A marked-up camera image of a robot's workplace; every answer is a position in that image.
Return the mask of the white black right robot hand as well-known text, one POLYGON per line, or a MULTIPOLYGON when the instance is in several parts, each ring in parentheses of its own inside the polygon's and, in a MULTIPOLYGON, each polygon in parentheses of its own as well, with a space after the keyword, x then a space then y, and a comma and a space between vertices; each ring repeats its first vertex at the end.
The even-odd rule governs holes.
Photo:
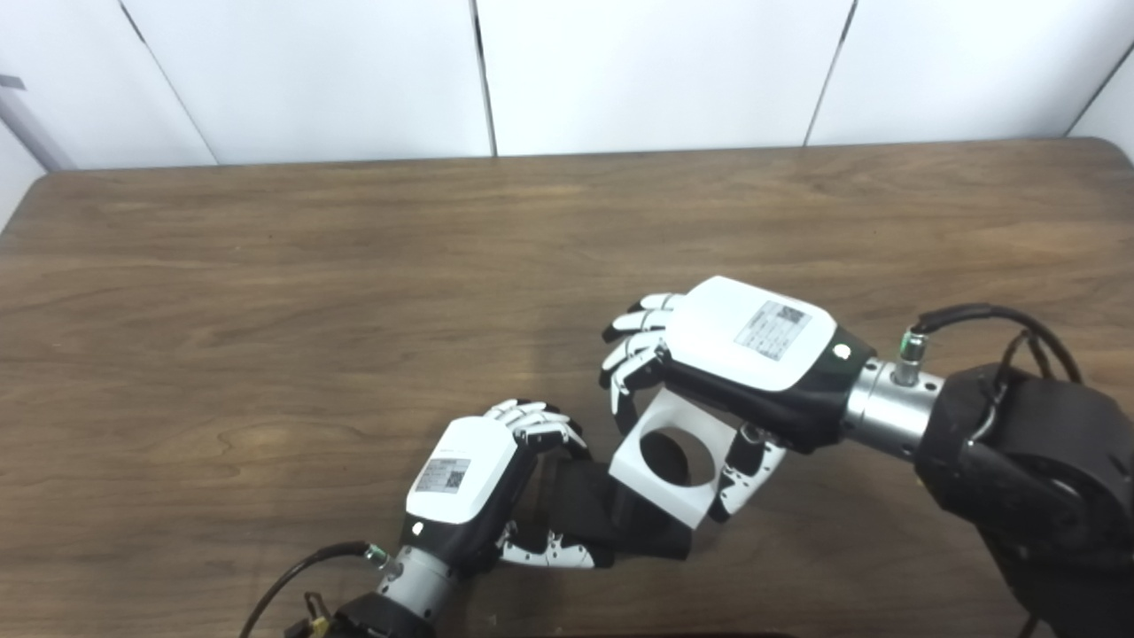
POLYGON ((709 509, 718 524, 748 503, 786 452, 843 441, 850 391, 875 356, 828 311, 728 277, 649 294, 602 338, 613 348, 599 384, 620 432, 638 422, 638 389, 655 385, 741 418, 709 509))

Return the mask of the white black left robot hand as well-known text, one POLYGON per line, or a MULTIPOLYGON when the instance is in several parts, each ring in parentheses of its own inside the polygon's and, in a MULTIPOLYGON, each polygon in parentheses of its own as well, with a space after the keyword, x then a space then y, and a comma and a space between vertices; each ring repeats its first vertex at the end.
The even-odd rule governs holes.
POLYGON ((457 417, 408 490, 401 546, 421 548, 459 579, 500 561, 610 569, 610 548, 514 516, 541 456, 555 451, 572 461, 592 459, 579 425, 555 405, 509 399, 483 415, 457 417))

